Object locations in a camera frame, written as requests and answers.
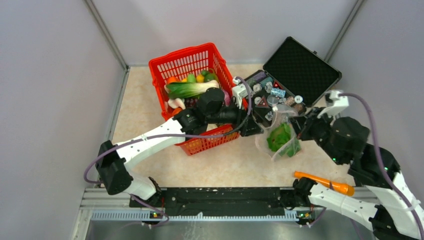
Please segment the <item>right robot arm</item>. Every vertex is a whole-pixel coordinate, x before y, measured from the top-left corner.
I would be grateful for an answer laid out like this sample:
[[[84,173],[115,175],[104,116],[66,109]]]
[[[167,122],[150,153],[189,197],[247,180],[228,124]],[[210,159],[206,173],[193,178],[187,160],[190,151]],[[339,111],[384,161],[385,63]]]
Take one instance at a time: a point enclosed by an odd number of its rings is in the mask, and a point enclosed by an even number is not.
[[[337,165],[348,165],[348,174],[366,187],[378,203],[365,202],[301,177],[293,182],[290,206],[321,206],[372,231],[380,240],[421,240],[424,211],[408,189],[395,157],[368,143],[370,130],[351,117],[333,119],[316,108],[289,122],[300,141],[314,141]]]

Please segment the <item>green lettuce head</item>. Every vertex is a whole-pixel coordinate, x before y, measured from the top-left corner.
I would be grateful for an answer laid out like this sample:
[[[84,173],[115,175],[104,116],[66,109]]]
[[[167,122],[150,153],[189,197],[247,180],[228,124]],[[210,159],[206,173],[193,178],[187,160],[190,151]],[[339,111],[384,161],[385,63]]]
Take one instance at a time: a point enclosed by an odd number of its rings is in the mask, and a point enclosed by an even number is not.
[[[291,125],[282,123],[271,131],[266,139],[268,148],[281,157],[293,157],[301,150],[299,140],[292,133]]]

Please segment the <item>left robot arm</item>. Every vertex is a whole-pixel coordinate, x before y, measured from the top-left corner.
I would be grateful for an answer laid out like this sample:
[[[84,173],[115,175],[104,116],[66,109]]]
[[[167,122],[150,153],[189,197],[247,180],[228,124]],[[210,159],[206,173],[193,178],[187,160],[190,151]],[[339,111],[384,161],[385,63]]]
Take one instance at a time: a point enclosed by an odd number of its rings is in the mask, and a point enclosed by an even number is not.
[[[213,87],[203,93],[194,106],[180,111],[155,129],[122,143],[103,142],[94,166],[109,195],[132,194],[154,207],[161,198],[158,184],[152,177],[130,174],[142,160],[190,139],[219,139],[233,133],[249,137],[263,132],[251,109],[242,109],[234,98],[226,106],[224,92]]]

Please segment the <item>clear zip top bag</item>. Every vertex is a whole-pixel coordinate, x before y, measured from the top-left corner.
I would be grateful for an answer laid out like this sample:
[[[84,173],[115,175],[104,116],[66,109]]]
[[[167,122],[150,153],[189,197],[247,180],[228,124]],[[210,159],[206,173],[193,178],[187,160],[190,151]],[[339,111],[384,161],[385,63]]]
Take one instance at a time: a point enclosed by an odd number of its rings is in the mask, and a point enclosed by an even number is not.
[[[255,137],[255,146],[260,152],[267,154],[272,162],[292,158],[301,151],[300,141],[289,120],[297,115],[294,108],[285,104],[277,104],[266,115],[271,124]]]

